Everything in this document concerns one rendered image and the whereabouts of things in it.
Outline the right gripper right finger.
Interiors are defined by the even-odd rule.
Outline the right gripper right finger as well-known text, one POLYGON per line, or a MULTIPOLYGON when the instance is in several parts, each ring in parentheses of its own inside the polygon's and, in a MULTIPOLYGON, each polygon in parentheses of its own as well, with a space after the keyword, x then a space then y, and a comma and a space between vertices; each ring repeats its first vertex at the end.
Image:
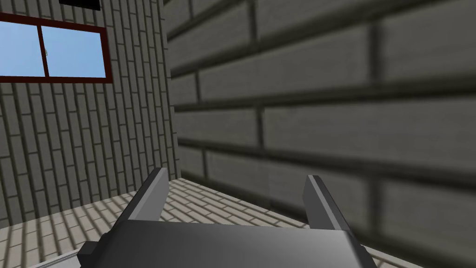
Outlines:
POLYGON ((302 198, 310 228, 350 231, 349 225, 319 176, 306 177, 302 198))

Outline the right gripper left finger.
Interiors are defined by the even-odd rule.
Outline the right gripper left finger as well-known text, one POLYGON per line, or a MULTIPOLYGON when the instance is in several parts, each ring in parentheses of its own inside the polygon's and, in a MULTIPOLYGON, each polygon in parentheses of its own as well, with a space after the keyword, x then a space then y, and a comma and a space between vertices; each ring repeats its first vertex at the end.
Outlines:
POLYGON ((168 190, 167 169, 154 169, 123 210, 119 221, 159 221, 168 190))

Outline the red-framed window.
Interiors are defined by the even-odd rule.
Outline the red-framed window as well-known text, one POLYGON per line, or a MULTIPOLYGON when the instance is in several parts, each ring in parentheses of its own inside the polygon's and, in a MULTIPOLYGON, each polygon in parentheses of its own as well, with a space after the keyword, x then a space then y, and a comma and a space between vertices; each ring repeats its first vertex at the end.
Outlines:
POLYGON ((112 83, 107 31, 0 13, 0 83, 112 83))

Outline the black rectangular wall fixture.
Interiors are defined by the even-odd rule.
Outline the black rectangular wall fixture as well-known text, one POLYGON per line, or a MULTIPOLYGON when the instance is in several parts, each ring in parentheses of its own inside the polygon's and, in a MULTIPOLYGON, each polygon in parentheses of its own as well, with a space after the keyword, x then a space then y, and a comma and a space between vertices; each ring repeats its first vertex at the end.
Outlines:
POLYGON ((96 11, 101 10, 100 0, 59 0, 59 3, 73 7, 92 9, 96 11))

